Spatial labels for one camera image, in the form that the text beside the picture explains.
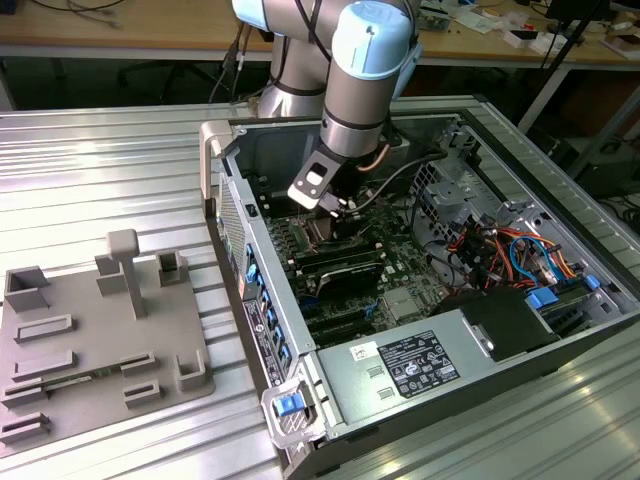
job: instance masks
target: black cable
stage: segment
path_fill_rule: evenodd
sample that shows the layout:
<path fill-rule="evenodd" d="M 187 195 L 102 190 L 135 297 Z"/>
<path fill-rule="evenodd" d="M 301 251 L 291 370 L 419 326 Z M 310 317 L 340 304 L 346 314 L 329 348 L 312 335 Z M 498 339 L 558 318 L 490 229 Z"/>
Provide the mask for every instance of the black cable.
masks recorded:
<path fill-rule="evenodd" d="M 596 12 L 598 12 L 599 9 L 605 4 L 605 2 L 608 2 L 608 1 L 609 0 L 600 0 L 599 2 L 596 2 L 596 4 L 593 7 L 593 10 L 589 13 L 589 15 L 587 15 L 585 18 L 583 18 L 580 21 L 576 29 L 567 39 L 567 43 L 564 44 L 564 46 L 558 52 L 558 55 L 556 55 L 556 57 L 554 58 L 553 62 L 551 63 L 551 66 L 545 70 L 546 75 L 544 76 L 544 79 L 541 83 L 540 88 L 536 92 L 534 92 L 534 94 L 531 97 L 532 100 L 530 102 L 526 101 L 528 99 L 525 99 L 525 101 L 522 102 L 522 105 L 520 106 L 519 111 L 517 111 L 516 114 L 513 116 L 512 123 L 514 123 L 515 125 L 520 123 L 520 120 L 522 120 L 522 118 L 525 116 L 525 114 L 529 110 L 529 106 L 538 97 L 542 89 L 547 85 L 547 82 L 549 82 L 553 74 L 556 73 L 556 71 L 558 70 L 558 67 L 560 67 L 565 57 L 567 56 L 567 54 L 571 51 L 571 49 L 573 48 L 573 45 L 580 38 L 582 33 L 586 30 L 587 26 L 589 25 L 589 21 L 593 18 Z"/>
<path fill-rule="evenodd" d="M 94 12 L 96 10 L 102 10 L 103 8 L 109 8 L 109 7 L 113 7 L 115 5 L 118 5 L 120 3 L 126 2 L 126 0 L 116 0 L 115 2 L 111 2 L 111 3 L 107 3 L 105 5 L 99 5 L 97 7 L 84 7 L 81 9 L 76 9 L 76 8 L 61 8 L 61 7 L 55 7 L 53 5 L 47 5 L 46 3 L 42 3 L 39 0 L 31 0 L 33 3 L 40 5 L 41 7 L 45 7 L 48 8 L 50 10 L 56 10 L 58 12 Z"/>
<path fill-rule="evenodd" d="M 224 54 L 224 58 L 222 59 L 222 73 L 220 74 L 218 81 L 216 81 L 215 85 L 211 89 L 211 93 L 209 94 L 209 100 L 207 100 L 207 103 L 213 102 L 213 98 L 215 97 L 220 85 L 222 85 L 222 80 L 229 71 L 230 66 L 235 65 L 236 57 L 238 55 L 238 45 L 240 45 L 240 36 L 242 35 L 242 31 L 244 30 L 244 25 L 244 22 L 240 22 L 240 25 L 238 25 L 238 30 L 236 30 L 236 38 L 233 39 L 233 42 L 231 42 L 231 45 L 229 45 L 229 48 L 227 49 L 227 53 Z"/>
<path fill-rule="evenodd" d="M 298 7 L 298 12 L 300 12 L 300 17 L 302 17 L 302 21 L 307 27 L 307 30 L 309 30 L 309 35 L 311 35 L 313 42 L 320 49 L 320 51 L 322 52 L 322 55 L 324 55 L 324 58 L 327 59 L 327 62 L 331 63 L 331 55 L 329 55 L 329 52 L 327 52 L 327 49 L 324 48 L 324 45 L 322 45 L 322 42 L 320 41 L 320 38 L 318 37 L 316 30 L 313 28 L 313 25 L 311 25 L 311 20 L 309 20 L 309 17 L 307 17 L 307 12 L 305 12 L 304 7 L 302 6 L 302 2 L 300 0 L 294 0 L 294 1 L 296 2 L 296 7 Z"/>
<path fill-rule="evenodd" d="M 398 175 L 400 175 L 402 172 L 404 172 L 407 168 L 413 167 L 415 165 L 419 165 L 421 163 L 428 163 L 428 162 L 433 162 L 435 160 L 442 160 L 443 158 L 447 158 L 447 152 L 445 152 L 444 150 L 441 153 L 434 153 L 431 155 L 427 155 L 424 156 L 422 158 L 418 158 L 417 160 L 413 160 L 412 162 L 409 163 L 405 163 L 402 167 L 400 167 L 398 170 L 396 170 L 395 172 L 393 172 L 393 174 L 387 178 L 385 180 L 385 182 L 380 186 L 380 188 L 378 188 L 378 190 L 376 190 L 374 192 L 373 195 L 371 195 L 366 202 L 364 202 L 362 205 L 360 205 L 359 207 L 356 208 L 350 208 L 348 210 L 345 210 L 345 213 L 347 214 L 353 214 L 353 213 L 358 213 L 362 210 L 364 210 L 365 208 L 367 208 L 369 205 L 371 205 L 371 203 L 373 203 L 373 201 L 378 198 L 380 196 L 380 194 L 382 193 L 382 191 L 387 188 L 387 186 L 393 182 L 396 177 L 398 177 Z"/>
<path fill-rule="evenodd" d="M 411 46 L 413 47 L 418 39 L 416 36 L 416 17 L 413 14 L 413 8 L 411 8 L 409 0 L 402 0 L 402 3 L 404 4 L 404 8 L 407 10 L 409 21 L 411 22 Z"/>
<path fill-rule="evenodd" d="M 553 50 L 553 45 L 556 43 L 556 38 L 558 38 L 558 32 L 560 31 L 560 25 L 556 28 L 556 31 L 553 32 L 553 40 L 551 40 L 551 45 L 549 45 L 549 50 L 547 50 L 547 54 L 544 56 L 544 60 L 542 60 L 542 65 L 540 65 L 540 70 L 544 70 L 544 66 L 547 63 L 549 55 L 551 54 L 551 50 Z"/>
<path fill-rule="evenodd" d="M 435 144 L 429 144 L 427 142 L 424 142 L 422 139 L 414 136 L 413 134 L 407 132 L 406 130 L 403 130 L 402 128 L 398 127 L 395 123 L 391 123 L 391 128 L 398 133 L 399 135 L 403 136 L 404 138 L 406 138 L 407 140 L 409 140 L 409 142 L 411 143 L 415 143 L 416 145 L 420 145 L 422 148 L 425 149 L 424 154 L 427 153 L 445 153 L 446 152 L 444 150 L 442 150 L 440 147 L 438 147 Z"/>
<path fill-rule="evenodd" d="M 453 284 L 456 281 L 456 271 L 453 269 L 453 263 L 451 262 L 451 259 L 453 258 L 453 253 L 450 253 L 447 256 L 447 262 L 449 262 L 449 269 L 451 270 L 451 282 L 450 282 L 450 286 L 453 287 Z"/>

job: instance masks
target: cable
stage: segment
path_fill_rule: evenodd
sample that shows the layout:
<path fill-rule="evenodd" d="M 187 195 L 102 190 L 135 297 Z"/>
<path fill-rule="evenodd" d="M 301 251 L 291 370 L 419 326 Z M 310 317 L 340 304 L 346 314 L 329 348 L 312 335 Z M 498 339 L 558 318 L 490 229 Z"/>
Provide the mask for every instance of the cable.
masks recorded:
<path fill-rule="evenodd" d="M 276 75 L 276 78 L 274 78 L 273 80 L 269 80 L 266 85 L 264 87 L 259 88 L 258 90 L 251 92 L 243 97 L 238 98 L 238 100 L 236 101 L 231 101 L 231 103 L 229 105 L 237 105 L 238 103 L 242 103 L 245 102 L 246 100 L 248 100 L 251 97 L 255 97 L 256 95 L 260 95 L 262 92 L 264 92 L 267 88 L 269 88 L 271 85 L 276 85 L 280 79 L 282 78 L 282 75 L 284 74 L 284 64 L 285 61 L 287 60 L 287 52 L 289 51 L 289 37 L 284 37 L 283 40 L 283 45 L 282 45 L 282 55 L 280 56 L 280 69 L 278 70 L 278 75 Z"/>
<path fill-rule="evenodd" d="M 96 10 L 102 10 L 103 8 L 114 7 L 120 3 L 126 2 L 126 0 L 116 0 L 115 2 L 107 3 L 105 5 L 99 5 L 97 7 L 83 7 L 81 9 L 75 9 L 75 8 L 55 7 L 53 5 L 47 5 L 46 3 L 42 3 L 39 0 L 31 0 L 31 1 L 37 5 L 40 5 L 41 7 L 48 8 L 50 10 L 56 10 L 58 12 L 94 12 Z"/>
<path fill-rule="evenodd" d="M 316 30 L 313 28 L 313 25 L 311 25 L 311 20 L 309 20 L 309 17 L 307 17 L 307 12 L 304 11 L 302 2 L 300 0 L 294 0 L 294 1 L 296 2 L 296 7 L 298 7 L 298 11 L 300 12 L 300 17 L 302 17 L 302 21 L 307 27 L 307 30 L 309 30 L 309 35 L 313 39 L 313 43 L 315 43 L 316 46 L 320 49 L 320 51 L 322 52 L 322 55 L 324 55 L 324 58 L 327 59 L 327 62 L 331 63 L 331 55 L 329 55 L 329 52 L 327 52 L 327 49 L 324 48 L 324 45 L 322 45 L 320 38 L 318 38 L 318 34 L 316 33 Z"/>
<path fill-rule="evenodd" d="M 558 28 L 556 28 L 556 31 L 553 32 L 553 39 L 551 40 L 551 45 L 549 45 L 549 50 L 547 50 L 547 54 L 544 56 L 544 60 L 542 60 L 542 65 L 540 65 L 540 70 L 544 70 L 544 66 L 547 63 L 547 60 L 549 59 L 549 55 L 551 54 L 551 51 L 553 50 L 553 45 L 556 43 L 556 38 L 558 38 L 559 30 L 560 30 L 560 26 L 558 26 Z"/>
<path fill-rule="evenodd" d="M 413 14 L 413 8 L 411 8 L 411 4 L 409 0 L 402 0 L 404 4 L 404 8 L 407 10 L 407 14 L 409 15 L 409 21 L 411 22 L 411 46 L 414 46 L 414 42 L 417 40 L 416 38 L 416 17 Z"/>
<path fill-rule="evenodd" d="M 409 142 L 411 143 L 415 143 L 416 145 L 420 145 L 421 147 L 426 149 L 426 153 L 432 153 L 432 152 L 438 152 L 438 153 L 442 153 L 444 152 L 444 150 L 442 150 L 440 147 L 438 147 L 437 145 L 434 144 L 428 144 L 424 141 L 422 141 L 422 139 L 414 136 L 413 134 L 407 132 L 406 130 L 403 130 L 402 128 L 398 127 L 395 123 L 391 123 L 391 129 L 393 131 L 395 131 L 397 134 L 403 136 L 404 138 L 406 138 L 407 140 L 409 140 Z"/>
<path fill-rule="evenodd" d="M 439 257 L 436 257 L 435 255 L 431 255 L 430 253 L 427 253 L 427 257 L 431 260 L 435 260 L 438 263 L 441 263 L 442 265 L 446 265 L 447 267 L 449 267 L 452 271 L 458 272 L 460 275 L 463 276 L 463 278 L 467 278 L 467 272 L 465 272 L 464 270 L 462 270 L 461 268 L 456 267 L 453 263 L 448 262 L 446 260 L 442 260 Z"/>
<path fill-rule="evenodd" d="M 567 277 L 566 277 L 565 273 L 555 265 L 555 263 L 553 262 L 553 259 L 549 255 L 549 252 L 547 252 L 547 249 L 544 247 L 542 242 L 537 238 L 533 238 L 533 237 L 529 237 L 529 236 L 525 236 L 525 235 L 523 235 L 521 237 L 518 237 L 513 242 L 511 242 L 511 247 L 509 248 L 509 257 L 511 259 L 511 263 L 513 263 L 513 266 L 515 267 L 516 270 L 518 270 L 520 273 L 528 276 L 531 279 L 535 278 L 529 272 L 527 272 L 522 267 L 520 267 L 517 259 L 515 258 L 515 244 L 520 240 L 528 240 L 532 244 L 536 245 L 542 251 L 542 254 L 544 255 L 544 258 L 546 259 L 547 263 L 549 264 L 549 268 L 551 268 L 551 271 L 556 276 L 556 278 L 558 278 L 560 280 L 567 280 Z"/>
<path fill-rule="evenodd" d="M 378 156 L 373 162 L 371 162 L 369 165 L 366 165 L 364 167 L 362 165 L 358 166 L 358 171 L 370 172 L 371 170 L 377 168 L 378 165 L 382 163 L 382 160 L 385 159 L 385 157 L 387 156 L 387 153 L 389 153 L 390 148 L 391 148 L 391 145 L 387 143 L 384 147 L 382 147 L 382 150 L 380 151 L 380 153 L 378 154 Z"/>
<path fill-rule="evenodd" d="M 433 162 L 435 160 L 442 160 L 443 158 L 446 158 L 446 157 L 447 157 L 447 152 L 443 151 L 442 153 L 436 153 L 436 154 L 433 154 L 433 155 L 428 155 L 428 156 L 425 156 L 425 157 L 419 158 L 417 160 L 413 160 L 412 162 L 404 164 L 398 170 L 393 172 L 393 174 L 389 178 L 387 178 L 385 180 L 385 182 L 380 186 L 380 188 L 378 190 L 376 190 L 375 193 L 373 195 L 371 195 L 371 197 L 369 197 L 369 199 L 366 202 L 364 202 L 359 207 L 345 210 L 345 213 L 347 213 L 347 214 L 358 213 L 358 212 L 364 210 L 365 208 L 367 208 L 369 205 L 371 205 L 371 203 L 373 203 L 373 201 L 376 198 L 378 198 L 380 196 L 380 194 L 383 192 L 383 190 L 385 188 L 387 188 L 387 186 L 391 182 L 393 182 L 393 180 L 395 180 L 395 178 L 398 175 L 400 175 L 402 172 L 404 172 L 406 169 L 408 169 L 410 167 L 413 167 L 414 165 L 419 165 L 421 163 Z"/>
<path fill-rule="evenodd" d="M 537 8 L 533 8 L 533 7 L 537 7 L 538 5 L 536 5 L 535 3 L 532 3 L 531 5 L 529 5 L 531 7 L 531 10 L 533 10 L 534 12 L 542 15 L 543 17 L 547 14 L 547 12 L 541 12 L 540 10 L 538 10 Z"/>
<path fill-rule="evenodd" d="M 84 5 L 80 5 L 79 3 L 76 3 L 72 0 L 67 0 L 67 6 L 69 7 L 70 11 L 74 13 L 74 15 L 77 15 L 78 17 L 81 17 L 85 20 L 92 20 L 94 22 L 103 23 L 111 28 L 122 28 L 122 24 L 114 20 L 105 20 L 103 18 L 96 18 L 88 15 L 87 12 L 83 10 L 87 7 L 85 7 Z M 93 12 L 96 14 L 102 14 L 105 17 L 112 15 L 112 12 L 110 10 L 93 10 Z"/>
<path fill-rule="evenodd" d="M 509 247 L 509 258 L 511 259 L 511 263 L 513 264 L 515 269 L 518 270 L 524 276 L 529 277 L 531 280 L 533 280 L 533 283 L 535 283 L 536 287 L 538 287 L 540 286 L 540 284 L 538 283 L 538 279 L 533 274 L 527 272 L 524 268 L 520 268 L 520 265 L 518 265 L 518 261 L 515 258 L 515 244 L 521 238 L 522 237 L 516 238 L 513 242 L 511 242 L 511 246 Z"/>
<path fill-rule="evenodd" d="M 244 65 L 244 57 L 247 54 L 247 45 L 249 44 L 249 37 L 251 36 L 251 30 L 253 27 L 249 26 L 247 29 L 247 33 L 244 35 L 244 43 L 242 44 L 242 51 L 240 52 L 240 60 L 238 61 L 238 69 L 236 70 L 236 75 L 233 78 L 233 85 L 231 86 L 231 100 L 236 96 L 236 87 L 238 86 L 238 78 L 240 78 L 240 72 L 242 71 L 242 66 Z"/>
<path fill-rule="evenodd" d="M 224 58 L 222 59 L 222 73 L 220 74 L 218 81 L 216 81 L 216 84 L 211 89 L 211 93 L 209 94 L 209 100 L 207 100 L 207 103 L 213 102 L 213 98 L 215 97 L 218 88 L 222 84 L 222 80 L 227 74 L 229 66 L 235 64 L 236 57 L 238 55 L 238 45 L 240 44 L 240 36 L 242 35 L 242 31 L 244 30 L 244 25 L 244 22 L 240 22 L 240 25 L 238 25 L 238 30 L 236 30 L 236 38 L 233 39 L 233 42 L 231 42 L 231 45 L 229 45 L 229 48 L 227 49 L 227 53 L 224 54 Z"/>
<path fill-rule="evenodd" d="M 513 269 L 511 268 L 511 263 L 507 259 L 507 254 L 505 253 L 504 248 L 502 248 L 502 244 L 498 240 L 497 236 L 496 236 L 496 250 L 498 251 L 498 255 L 500 255 L 500 258 L 502 259 L 502 262 L 505 268 L 507 269 L 507 278 L 509 279 L 510 282 L 513 282 Z"/>
<path fill-rule="evenodd" d="M 533 232 L 521 232 L 519 230 L 515 230 L 513 228 L 500 228 L 498 229 L 499 233 L 505 234 L 505 235 L 509 235 L 512 238 L 519 238 L 522 236 L 527 236 L 527 237 L 532 237 L 535 238 L 536 240 L 541 241 L 543 244 L 548 244 L 550 247 L 555 247 L 556 244 L 553 243 L 551 240 L 547 240 L 546 238 L 541 237 L 540 235 L 538 235 L 537 233 L 533 233 Z M 576 278 L 576 274 L 573 273 L 573 271 L 571 270 L 571 268 L 569 268 L 569 265 L 567 265 L 566 260 L 564 259 L 564 257 L 562 256 L 562 253 L 560 251 L 555 252 L 555 254 L 558 256 L 558 264 L 560 265 L 560 269 L 562 270 L 562 272 L 567 276 L 567 278 Z"/>
<path fill-rule="evenodd" d="M 453 263 L 451 260 L 453 259 L 453 253 L 447 255 L 447 263 L 449 263 L 449 270 L 451 270 L 451 282 L 449 282 L 449 286 L 453 287 L 453 284 L 456 281 L 456 270 L 453 268 Z"/>

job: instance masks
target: table leg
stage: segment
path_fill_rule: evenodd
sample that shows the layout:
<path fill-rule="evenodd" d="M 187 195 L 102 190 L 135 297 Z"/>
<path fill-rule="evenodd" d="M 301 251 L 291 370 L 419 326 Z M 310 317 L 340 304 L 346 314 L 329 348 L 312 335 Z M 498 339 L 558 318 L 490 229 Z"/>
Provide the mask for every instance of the table leg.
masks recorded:
<path fill-rule="evenodd" d="M 7 80 L 4 78 L 4 72 L 0 68 L 0 112 L 9 112 L 14 110 L 13 100 L 9 93 Z"/>
<path fill-rule="evenodd" d="M 558 90 L 558 87 L 563 82 L 568 73 L 568 69 L 559 68 L 553 73 L 553 75 L 551 75 L 549 81 L 545 84 L 542 90 L 540 90 L 540 93 L 538 94 L 536 99 L 529 106 L 527 113 L 524 114 L 522 120 L 520 120 L 520 123 L 518 123 L 518 128 L 523 133 L 527 133 L 529 131 L 538 116 L 542 113 L 542 110 L 544 110 L 544 107 L 547 105 L 547 103 L 549 103 L 549 100 L 551 100 L 553 94 L 556 93 L 556 90 Z"/>

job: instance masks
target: wooden workbench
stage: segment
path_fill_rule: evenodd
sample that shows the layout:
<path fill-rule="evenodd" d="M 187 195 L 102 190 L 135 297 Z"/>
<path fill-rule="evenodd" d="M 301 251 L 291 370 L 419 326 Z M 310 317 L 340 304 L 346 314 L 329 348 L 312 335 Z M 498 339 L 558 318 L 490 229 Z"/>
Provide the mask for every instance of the wooden workbench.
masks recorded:
<path fill-rule="evenodd" d="M 43 1 L 65 6 L 61 0 Z M 230 0 L 127 0 L 112 7 L 113 20 L 122 26 L 112 28 L 22 0 L 15 15 L 0 15 L 0 45 L 5 49 L 21 45 L 225 51 L 238 25 L 230 3 Z M 540 30 L 549 22 L 513 0 L 495 8 L 501 13 L 527 12 Z M 568 61 L 599 65 L 630 63 L 601 45 L 602 35 L 586 37 L 585 44 L 575 48 Z M 499 32 L 482 35 L 455 22 L 448 32 L 422 32 L 420 40 L 427 59 L 536 63 L 541 57 L 531 50 L 512 47 L 502 40 Z M 248 50 L 269 52 L 271 45 L 254 31 Z"/>
<path fill-rule="evenodd" d="M 63 0 L 41 1 L 66 5 Z M 539 30 L 545 30 L 549 23 L 514 0 L 494 8 L 503 14 L 525 11 Z M 0 15 L 0 57 L 221 60 L 238 26 L 231 0 L 127 0 L 111 11 L 114 15 L 109 18 L 120 28 L 21 0 L 15 15 Z M 584 44 L 573 49 L 532 105 L 520 124 L 524 130 L 570 70 L 640 70 L 640 62 L 629 62 L 603 46 L 601 34 L 585 37 Z M 482 35 L 456 22 L 446 32 L 422 32 L 420 41 L 424 52 L 419 63 L 423 65 L 538 68 L 542 59 L 531 50 L 512 47 L 497 31 Z M 254 30 L 247 60 L 270 59 L 271 44 Z M 0 78 L 0 110 L 2 97 Z"/>

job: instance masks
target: blue clip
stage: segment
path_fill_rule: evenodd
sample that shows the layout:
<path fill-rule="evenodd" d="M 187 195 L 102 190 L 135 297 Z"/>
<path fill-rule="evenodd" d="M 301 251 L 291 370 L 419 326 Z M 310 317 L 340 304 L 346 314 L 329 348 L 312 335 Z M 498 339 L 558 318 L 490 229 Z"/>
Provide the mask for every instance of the blue clip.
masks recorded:
<path fill-rule="evenodd" d="M 600 288 L 600 280 L 598 280 L 595 275 L 587 275 L 584 278 L 584 281 L 591 290 L 597 290 Z"/>
<path fill-rule="evenodd" d="M 273 309 L 267 310 L 267 320 L 269 321 L 269 326 L 271 327 L 276 322 L 276 314 L 273 313 Z"/>
<path fill-rule="evenodd" d="M 282 333 L 282 329 L 279 325 L 276 327 L 276 338 L 278 339 L 278 341 L 284 338 L 284 333 Z"/>
<path fill-rule="evenodd" d="M 551 305 L 558 301 L 558 297 L 551 291 L 549 287 L 537 288 L 532 290 L 527 297 L 529 304 L 536 310 Z"/>
<path fill-rule="evenodd" d="M 258 273 L 258 266 L 254 263 L 249 267 L 249 271 L 244 276 L 247 279 L 247 283 L 253 283 L 256 279 L 257 273 Z"/>
<path fill-rule="evenodd" d="M 291 358 L 291 353 L 289 353 L 289 347 L 287 347 L 286 345 L 283 345 L 280 351 L 282 352 L 282 358 L 284 358 L 285 360 L 289 360 Z"/>
<path fill-rule="evenodd" d="M 304 398 L 302 394 L 294 393 L 285 397 L 280 397 L 273 402 L 276 407 L 276 413 L 279 417 L 285 417 L 292 413 L 297 413 L 304 410 Z"/>

